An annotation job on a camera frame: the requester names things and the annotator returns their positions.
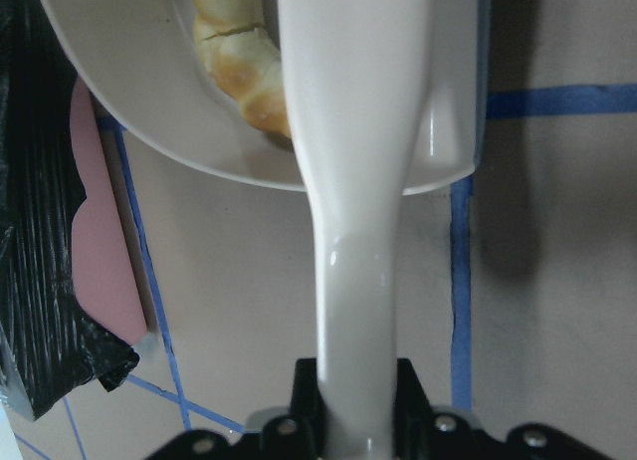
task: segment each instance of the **blue tape line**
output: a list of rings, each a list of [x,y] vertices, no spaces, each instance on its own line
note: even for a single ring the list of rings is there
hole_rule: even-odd
[[[637,112],[637,84],[572,85],[489,95],[487,118]]]
[[[451,398],[455,407],[471,410],[471,265],[469,201],[473,179],[451,185]]]
[[[167,390],[164,390],[158,387],[157,385],[155,385],[154,383],[144,380],[143,378],[137,377],[136,375],[133,375],[133,374],[129,374],[126,380],[128,380],[130,383],[137,385],[138,387],[141,387],[145,390],[148,390],[149,392],[159,395],[160,397],[163,397],[166,400],[169,400],[174,403],[178,403],[179,398],[177,397],[177,395]],[[199,415],[206,417],[207,419],[212,420],[213,422],[218,423],[222,425],[223,427],[226,427],[230,430],[234,430],[239,433],[244,432],[243,425],[227,417],[224,417],[223,415],[217,412],[213,412],[212,410],[202,407],[201,405],[191,402],[190,400],[186,400],[186,405],[188,406],[188,409],[190,411],[198,413]]]
[[[23,443],[27,448],[31,449],[36,455],[41,456],[44,460],[51,460],[51,457],[47,456],[42,450],[40,450],[38,447],[36,447],[35,445],[33,445],[32,443],[27,442],[24,438],[22,438],[20,435],[14,434],[16,437],[16,440],[18,440],[20,443]]]
[[[190,416],[188,413],[188,407],[186,405],[186,396],[183,392],[183,384],[181,383],[181,375],[179,374],[179,367],[177,366],[177,358],[172,348],[172,337],[170,335],[170,328],[168,327],[168,318],[163,307],[161,300],[161,294],[159,292],[159,285],[155,276],[154,268],[152,266],[152,260],[148,251],[148,245],[146,244],[146,235],[143,229],[143,223],[141,222],[141,212],[139,210],[139,204],[137,202],[137,196],[135,194],[135,188],[132,183],[132,175],[130,174],[130,165],[128,164],[128,157],[126,155],[126,146],[123,142],[122,130],[123,126],[119,123],[113,130],[115,142],[117,143],[117,150],[119,152],[119,158],[121,160],[121,170],[126,185],[126,191],[128,193],[128,201],[130,204],[130,211],[132,212],[132,218],[137,230],[137,236],[139,237],[139,247],[141,249],[141,257],[143,260],[146,276],[148,277],[148,285],[150,287],[150,293],[152,297],[152,303],[157,315],[157,324],[161,331],[161,338],[163,339],[164,349],[166,351],[166,357],[168,358],[168,365],[170,366],[170,373],[172,380],[177,390],[179,411],[181,413],[181,420],[183,427],[186,430],[191,429]]]
[[[73,434],[76,436],[76,441],[78,442],[78,448],[80,449],[80,454],[82,455],[82,459],[87,460],[87,452],[85,452],[84,450],[84,444],[82,443],[82,438],[80,437],[80,431],[78,430],[76,419],[74,418],[73,412],[71,411],[69,400],[66,397],[64,397],[62,401],[64,403],[64,408],[67,409],[67,416],[69,417],[69,422],[71,423]]]

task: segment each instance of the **bolt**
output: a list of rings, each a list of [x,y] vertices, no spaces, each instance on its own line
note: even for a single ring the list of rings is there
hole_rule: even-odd
[[[436,428],[441,432],[453,432],[458,423],[451,415],[438,415],[435,422]]]
[[[210,453],[213,448],[215,448],[215,441],[212,438],[200,438],[192,444],[192,451],[195,455]]]
[[[285,418],[279,425],[277,425],[277,431],[279,435],[292,435],[298,429],[297,422],[295,422],[292,418]]]
[[[543,448],[548,443],[546,435],[534,428],[525,431],[522,439],[531,448]]]

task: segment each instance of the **black plastic wrap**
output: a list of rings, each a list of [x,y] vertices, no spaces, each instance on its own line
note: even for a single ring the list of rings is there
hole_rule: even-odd
[[[76,78],[40,1],[0,0],[0,392],[32,419],[96,377],[116,388],[138,362],[74,294]]]

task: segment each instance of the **croissant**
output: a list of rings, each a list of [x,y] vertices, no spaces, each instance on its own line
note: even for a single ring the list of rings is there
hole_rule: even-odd
[[[281,53],[265,29],[262,0],[192,0],[197,56],[254,128],[290,137]]]

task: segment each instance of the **pink foam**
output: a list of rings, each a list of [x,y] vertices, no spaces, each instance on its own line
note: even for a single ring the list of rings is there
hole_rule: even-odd
[[[73,283],[80,306],[126,341],[146,334],[139,293],[117,214],[89,90],[78,79],[71,99],[71,145],[87,200],[71,231]]]

